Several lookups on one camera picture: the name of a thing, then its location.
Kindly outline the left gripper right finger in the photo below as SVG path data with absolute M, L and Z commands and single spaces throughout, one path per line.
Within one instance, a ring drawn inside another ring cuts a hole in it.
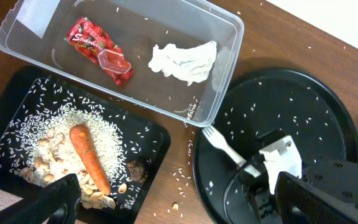
M 275 198 L 283 223 L 295 223 L 297 208 L 310 223 L 358 224 L 358 209 L 287 172 L 278 175 Z

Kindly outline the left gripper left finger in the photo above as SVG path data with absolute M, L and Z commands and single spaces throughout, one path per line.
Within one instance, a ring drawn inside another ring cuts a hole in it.
M 68 174 L 44 187 L 36 196 L 23 198 L 0 211 L 0 223 L 56 223 L 76 221 L 81 200 L 79 181 Z

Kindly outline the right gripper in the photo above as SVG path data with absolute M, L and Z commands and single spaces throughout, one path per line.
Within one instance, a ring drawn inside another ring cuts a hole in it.
M 244 171 L 237 171 L 225 188 L 223 211 L 228 223 L 280 223 L 275 194 L 269 189 L 269 177 L 264 165 L 264 156 L 259 150 L 285 137 L 281 130 L 271 131 L 257 139 L 260 148 L 247 161 L 262 175 L 252 177 Z

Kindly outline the pile of rice and shells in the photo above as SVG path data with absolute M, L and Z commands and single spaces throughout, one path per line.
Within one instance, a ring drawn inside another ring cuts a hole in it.
M 70 129 L 85 124 L 111 186 L 102 196 L 76 153 Z M 131 210 L 141 184 L 130 181 L 127 163 L 146 153 L 150 126 L 114 111 L 46 78 L 31 84 L 23 102 L 0 138 L 0 169 L 45 187 L 76 174 L 85 208 Z

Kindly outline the orange carrot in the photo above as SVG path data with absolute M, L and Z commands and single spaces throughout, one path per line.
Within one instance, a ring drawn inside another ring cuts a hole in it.
M 105 195 L 111 193 L 111 186 L 106 173 L 98 159 L 93 138 L 85 124 L 78 124 L 70 129 L 70 141 L 84 164 L 95 186 Z

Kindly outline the white plastic fork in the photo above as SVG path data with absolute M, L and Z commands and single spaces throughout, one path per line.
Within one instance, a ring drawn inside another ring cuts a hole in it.
M 214 126 L 206 126 L 201 132 L 214 148 L 225 152 L 229 156 L 235 163 L 237 170 L 244 171 L 254 178 L 258 178 L 262 175 L 256 167 L 252 164 L 248 164 L 247 160 L 227 143 L 223 134 L 221 134 Z

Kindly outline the brown food scrap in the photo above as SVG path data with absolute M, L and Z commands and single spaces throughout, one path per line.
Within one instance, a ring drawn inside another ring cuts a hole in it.
M 148 170 L 144 160 L 134 159 L 127 163 L 127 168 L 130 174 L 130 181 L 143 183 L 146 180 Z

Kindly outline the white tissue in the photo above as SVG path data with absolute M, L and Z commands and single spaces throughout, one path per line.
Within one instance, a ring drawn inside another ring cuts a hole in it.
M 190 86 L 193 82 L 201 83 L 208 79 L 216 54 L 215 41 L 190 49 L 180 49 L 175 44 L 167 44 L 160 49 L 155 45 L 148 67 L 155 73 L 162 72 L 164 77 L 173 75 Z

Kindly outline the red strawberry snack wrapper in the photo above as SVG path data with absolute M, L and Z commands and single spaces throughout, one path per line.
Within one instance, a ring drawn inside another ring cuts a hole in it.
M 76 21 L 65 40 L 100 67 L 116 85 L 123 86 L 132 78 L 134 69 L 122 49 L 101 26 L 87 17 L 83 16 Z

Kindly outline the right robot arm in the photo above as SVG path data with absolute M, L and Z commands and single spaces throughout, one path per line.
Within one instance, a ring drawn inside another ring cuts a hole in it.
M 325 159 L 303 167 L 296 144 L 283 131 L 257 138 L 260 147 L 242 162 L 223 194 L 229 223 L 228 196 L 235 182 L 243 186 L 253 223 L 277 215 L 282 223 L 358 223 L 358 164 Z

